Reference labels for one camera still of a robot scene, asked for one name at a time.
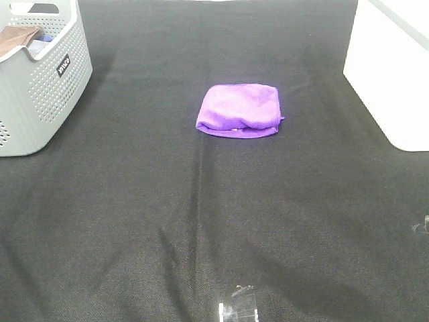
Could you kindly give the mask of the purple microfibre towel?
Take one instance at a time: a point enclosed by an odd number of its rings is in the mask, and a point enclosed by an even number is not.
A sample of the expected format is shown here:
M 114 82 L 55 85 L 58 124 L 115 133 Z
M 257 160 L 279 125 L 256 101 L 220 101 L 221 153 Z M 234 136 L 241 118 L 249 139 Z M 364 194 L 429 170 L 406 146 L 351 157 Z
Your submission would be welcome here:
M 215 85 L 202 100 L 195 127 L 216 137 L 255 139 L 276 134 L 284 119 L 275 87 Z

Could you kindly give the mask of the black table cloth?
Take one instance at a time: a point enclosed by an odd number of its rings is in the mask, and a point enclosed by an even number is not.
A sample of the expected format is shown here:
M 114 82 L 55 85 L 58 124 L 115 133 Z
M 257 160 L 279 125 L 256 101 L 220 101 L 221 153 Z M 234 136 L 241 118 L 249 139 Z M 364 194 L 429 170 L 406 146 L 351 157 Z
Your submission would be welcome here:
M 2 321 L 427 321 L 428 155 L 343 76 L 355 1 L 81 1 L 93 75 L 1 160 Z M 215 85 L 278 89 L 255 139 L 198 131 Z

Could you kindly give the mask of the grey perforated laundry basket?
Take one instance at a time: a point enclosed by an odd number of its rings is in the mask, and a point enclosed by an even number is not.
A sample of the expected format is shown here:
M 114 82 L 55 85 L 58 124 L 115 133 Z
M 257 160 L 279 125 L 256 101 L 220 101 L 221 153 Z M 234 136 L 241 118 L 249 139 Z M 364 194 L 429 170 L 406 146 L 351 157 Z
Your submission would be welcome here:
M 56 13 L 18 12 L 1 2 L 1 27 L 38 26 L 53 38 L 37 55 L 17 46 L 1 57 L 1 156 L 41 150 L 84 92 L 93 72 L 77 1 L 51 1 Z

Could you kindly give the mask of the white storage box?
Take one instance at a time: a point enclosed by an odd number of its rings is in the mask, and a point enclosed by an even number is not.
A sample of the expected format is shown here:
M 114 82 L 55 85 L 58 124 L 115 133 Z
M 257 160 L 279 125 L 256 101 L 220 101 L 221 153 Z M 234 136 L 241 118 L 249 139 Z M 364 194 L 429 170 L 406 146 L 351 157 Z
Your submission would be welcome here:
M 358 1 L 343 74 L 393 146 L 428 151 L 427 1 Z

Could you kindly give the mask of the blue cloth in basket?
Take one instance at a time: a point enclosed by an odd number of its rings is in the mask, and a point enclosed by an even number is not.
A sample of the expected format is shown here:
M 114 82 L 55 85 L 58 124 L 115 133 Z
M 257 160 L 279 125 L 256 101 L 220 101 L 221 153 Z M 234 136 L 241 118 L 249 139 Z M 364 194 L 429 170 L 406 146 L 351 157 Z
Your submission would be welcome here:
M 36 57 L 54 38 L 48 34 L 41 34 L 34 38 L 27 46 L 32 57 Z

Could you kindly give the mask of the brown towel in basket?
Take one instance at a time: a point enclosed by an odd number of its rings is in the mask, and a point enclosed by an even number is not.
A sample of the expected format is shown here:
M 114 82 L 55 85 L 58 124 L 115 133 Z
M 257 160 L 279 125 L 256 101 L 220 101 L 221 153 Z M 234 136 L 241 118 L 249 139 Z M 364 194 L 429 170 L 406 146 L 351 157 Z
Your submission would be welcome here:
M 41 34 L 38 26 L 6 26 L 1 31 L 1 56 L 6 55 L 16 46 L 27 46 Z

